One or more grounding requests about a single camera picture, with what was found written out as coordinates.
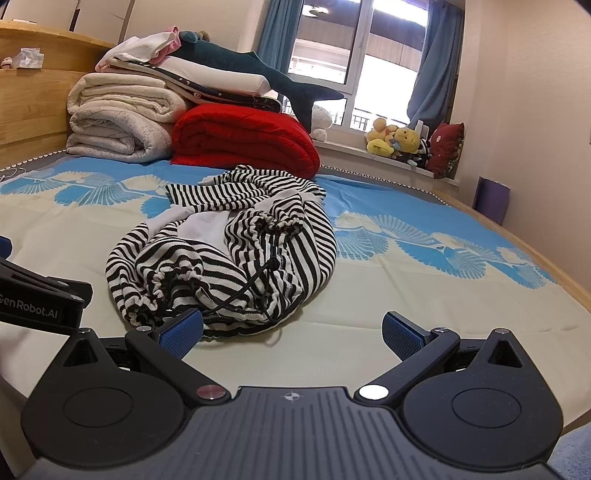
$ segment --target silver button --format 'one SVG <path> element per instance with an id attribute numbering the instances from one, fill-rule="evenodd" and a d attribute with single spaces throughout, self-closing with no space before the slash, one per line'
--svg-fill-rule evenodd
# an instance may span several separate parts
<path id="1" fill-rule="evenodd" d="M 359 389 L 359 395 L 368 400 L 381 400 L 388 396 L 388 389 L 383 385 L 365 385 Z"/>
<path id="2" fill-rule="evenodd" d="M 202 385 L 197 389 L 197 396 L 204 400 L 217 400 L 226 394 L 226 389 L 221 385 Z"/>

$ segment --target metal screw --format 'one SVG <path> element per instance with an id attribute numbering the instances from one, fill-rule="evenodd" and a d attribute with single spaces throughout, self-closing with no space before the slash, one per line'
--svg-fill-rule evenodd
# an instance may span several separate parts
<path id="1" fill-rule="evenodd" d="M 359 395 L 368 400 L 381 400 L 388 396 L 388 389 L 383 385 L 365 385 L 359 389 Z"/>

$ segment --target blue gripper pad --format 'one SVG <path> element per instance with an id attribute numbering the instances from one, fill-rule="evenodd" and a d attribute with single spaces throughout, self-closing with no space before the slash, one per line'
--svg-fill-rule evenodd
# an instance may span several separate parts
<path id="1" fill-rule="evenodd" d="M 203 316 L 197 309 L 188 310 L 156 330 L 158 344 L 169 353 L 183 358 L 203 335 Z"/>
<path id="2" fill-rule="evenodd" d="M 12 253 L 12 242 L 9 238 L 0 235 L 0 258 L 6 260 Z"/>
<path id="3" fill-rule="evenodd" d="M 382 321 L 382 338 L 400 360 L 406 360 L 431 341 L 431 333 L 396 312 Z"/>

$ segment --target yellow plush toy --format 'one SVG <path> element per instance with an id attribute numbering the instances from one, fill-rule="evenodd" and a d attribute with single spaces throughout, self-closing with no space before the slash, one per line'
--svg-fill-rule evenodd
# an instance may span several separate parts
<path id="1" fill-rule="evenodd" d="M 380 157 L 390 157 L 395 150 L 386 143 L 384 140 L 376 138 L 368 143 L 368 152 L 373 155 L 379 155 Z"/>
<path id="2" fill-rule="evenodd" d="M 367 143 L 373 140 L 383 140 L 388 142 L 390 136 L 398 130 L 397 125 L 386 125 L 386 120 L 378 117 L 374 120 L 374 128 L 365 134 Z"/>
<path id="3" fill-rule="evenodd" d="M 416 154 L 421 146 L 421 138 L 414 130 L 405 127 L 396 130 L 390 143 L 399 152 Z"/>

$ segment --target wooden headboard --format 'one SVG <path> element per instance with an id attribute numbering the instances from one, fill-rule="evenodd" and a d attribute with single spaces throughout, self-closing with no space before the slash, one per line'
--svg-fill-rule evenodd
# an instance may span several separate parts
<path id="1" fill-rule="evenodd" d="M 66 98 L 113 44 L 56 28 L 0 20 L 0 60 L 39 47 L 43 68 L 0 70 L 0 168 L 66 146 Z"/>

